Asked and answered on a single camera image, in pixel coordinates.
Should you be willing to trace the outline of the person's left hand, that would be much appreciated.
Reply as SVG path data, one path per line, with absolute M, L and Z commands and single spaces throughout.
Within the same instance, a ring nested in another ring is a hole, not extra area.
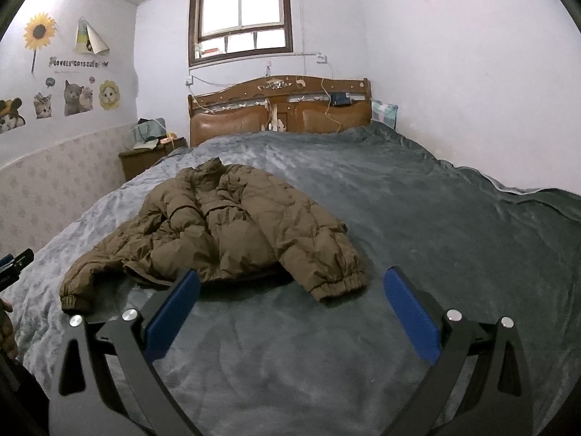
M 12 305 L 5 299 L 1 299 L 0 309 L 0 343 L 1 350 L 6 353 L 10 359 L 16 359 L 19 353 L 16 343 L 14 327 L 10 314 L 13 312 Z

